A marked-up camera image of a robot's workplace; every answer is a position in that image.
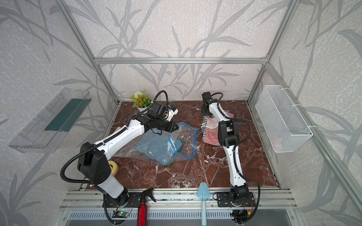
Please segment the light blue tank top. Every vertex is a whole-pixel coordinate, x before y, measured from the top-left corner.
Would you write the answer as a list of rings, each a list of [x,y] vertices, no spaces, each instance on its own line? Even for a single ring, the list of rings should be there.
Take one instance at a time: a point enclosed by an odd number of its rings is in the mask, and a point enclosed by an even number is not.
[[[166,165],[171,156],[169,145],[176,139],[178,138],[171,136],[168,132],[148,131],[133,149],[161,165]]]

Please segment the clear vacuum bag blue zipper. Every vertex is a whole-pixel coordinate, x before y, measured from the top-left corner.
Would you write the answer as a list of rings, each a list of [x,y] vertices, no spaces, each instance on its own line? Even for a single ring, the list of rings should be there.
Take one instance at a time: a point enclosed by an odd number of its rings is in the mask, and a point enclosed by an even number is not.
[[[177,126],[178,130],[172,133],[150,129],[117,151],[114,157],[139,159],[161,165],[194,159],[198,129],[185,122],[179,122]]]

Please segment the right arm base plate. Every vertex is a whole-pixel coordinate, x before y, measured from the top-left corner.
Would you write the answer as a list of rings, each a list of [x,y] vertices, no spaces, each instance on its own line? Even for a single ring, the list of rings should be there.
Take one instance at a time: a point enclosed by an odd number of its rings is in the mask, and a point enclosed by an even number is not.
[[[256,207],[254,194],[249,192],[245,197],[235,198],[230,192],[216,192],[216,200],[218,207]]]

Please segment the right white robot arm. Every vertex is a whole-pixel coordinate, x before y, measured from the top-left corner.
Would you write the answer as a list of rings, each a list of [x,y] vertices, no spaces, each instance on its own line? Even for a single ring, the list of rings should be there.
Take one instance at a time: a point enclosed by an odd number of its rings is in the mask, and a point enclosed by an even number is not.
[[[218,142],[224,149],[228,160],[231,200],[233,203],[236,203],[237,201],[244,200],[249,197],[247,182],[257,184],[258,197],[260,197],[260,183],[256,180],[245,178],[239,157],[239,145],[249,140],[253,132],[252,126],[250,122],[245,119],[229,117],[221,107],[220,101],[222,97],[223,93],[221,92],[214,94],[204,92],[202,94],[202,114],[204,116],[211,116],[212,118],[215,118],[218,123]],[[249,127],[249,134],[246,138],[240,137],[239,122],[243,122]]]

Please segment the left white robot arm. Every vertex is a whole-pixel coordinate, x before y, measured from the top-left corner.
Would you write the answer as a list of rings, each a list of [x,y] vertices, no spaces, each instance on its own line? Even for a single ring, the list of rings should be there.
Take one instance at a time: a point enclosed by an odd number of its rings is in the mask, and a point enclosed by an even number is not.
[[[69,183],[91,184],[119,205],[125,204],[129,200],[128,191],[112,174],[108,161],[128,143],[151,129],[161,132],[178,130],[173,120],[176,114],[178,109],[175,106],[154,102],[146,112],[132,115],[126,125],[103,140],[94,144],[84,143],[79,154],[62,167],[60,177]],[[78,161],[77,169],[86,177],[84,180],[65,175],[66,169],[74,161]]]

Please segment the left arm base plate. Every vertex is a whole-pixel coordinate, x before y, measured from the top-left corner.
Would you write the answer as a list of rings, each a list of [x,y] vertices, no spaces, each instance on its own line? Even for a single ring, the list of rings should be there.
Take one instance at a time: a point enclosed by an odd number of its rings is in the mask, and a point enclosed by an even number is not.
[[[138,208],[140,205],[141,192],[130,192],[127,195],[121,195],[119,198],[112,198],[109,194],[105,193],[103,196],[102,207],[116,208]]]

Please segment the red striped garment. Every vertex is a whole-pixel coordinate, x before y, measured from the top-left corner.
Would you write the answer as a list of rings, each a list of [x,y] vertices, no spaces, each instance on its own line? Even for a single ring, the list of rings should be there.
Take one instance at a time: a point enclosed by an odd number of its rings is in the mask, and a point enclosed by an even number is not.
[[[220,146],[218,140],[218,123],[219,121],[215,117],[203,116],[203,121],[201,123],[203,142],[214,146]]]

